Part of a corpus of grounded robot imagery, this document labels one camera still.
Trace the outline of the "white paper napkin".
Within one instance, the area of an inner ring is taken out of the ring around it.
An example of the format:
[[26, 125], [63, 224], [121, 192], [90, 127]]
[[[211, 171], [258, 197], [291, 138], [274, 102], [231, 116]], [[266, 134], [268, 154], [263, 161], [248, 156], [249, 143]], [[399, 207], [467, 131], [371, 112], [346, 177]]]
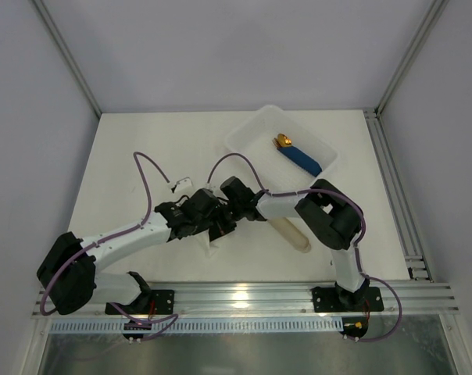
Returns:
[[210, 259], [218, 252], [219, 249], [223, 247], [223, 245], [229, 238], [229, 235], [222, 236], [211, 241], [209, 239], [209, 232], [205, 231], [200, 234], [197, 234], [195, 237], [203, 251], [203, 255], [205, 256], [205, 258]]

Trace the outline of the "oval wooden cutlery tray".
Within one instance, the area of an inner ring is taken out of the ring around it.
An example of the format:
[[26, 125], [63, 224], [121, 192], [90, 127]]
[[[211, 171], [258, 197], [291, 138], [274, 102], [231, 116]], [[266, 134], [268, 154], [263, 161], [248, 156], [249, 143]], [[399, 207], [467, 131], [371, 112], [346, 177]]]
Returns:
[[295, 250], [301, 253], [308, 253], [311, 250], [311, 244], [307, 236], [297, 228], [287, 218], [277, 218], [269, 221], [276, 232], [282, 236]]

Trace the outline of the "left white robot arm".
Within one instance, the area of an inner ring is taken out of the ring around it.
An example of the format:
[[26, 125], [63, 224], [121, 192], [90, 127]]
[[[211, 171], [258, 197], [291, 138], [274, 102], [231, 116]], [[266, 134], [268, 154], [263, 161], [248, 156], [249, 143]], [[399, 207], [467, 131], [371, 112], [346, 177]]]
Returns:
[[[37, 271], [45, 289], [40, 312], [68, 315], [88, 303], [143, 303], [149, 288], [134, 272], [105, 273], [112, 264], [156, 245], [202, 233], [212, 227], [223, 203], [202, 188], [182, 202], [148, 207], [145, 217], [111, 233], [78, 238], [69, 231], [60, 235]], [[51, 302], [52, 311], [46, 308]]]

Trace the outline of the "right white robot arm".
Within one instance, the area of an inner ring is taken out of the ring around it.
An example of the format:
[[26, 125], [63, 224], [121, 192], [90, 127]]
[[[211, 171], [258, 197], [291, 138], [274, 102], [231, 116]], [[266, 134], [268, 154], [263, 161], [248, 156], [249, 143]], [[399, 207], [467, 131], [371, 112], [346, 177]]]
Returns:
[[237, 177], [221, 185], [225, 195], [214, 211], [209, 239], [215, 241], [235, 230], [239, 220], [301, 219], [316, 239], [331, 250], [335, 270], [332, 287], [313, 287], [316, 313], [382, 312], [381, 291], [359, 270], [355, 244], [365, 231], [363, 212], [325, 179], [301, 192], [253, 192]]

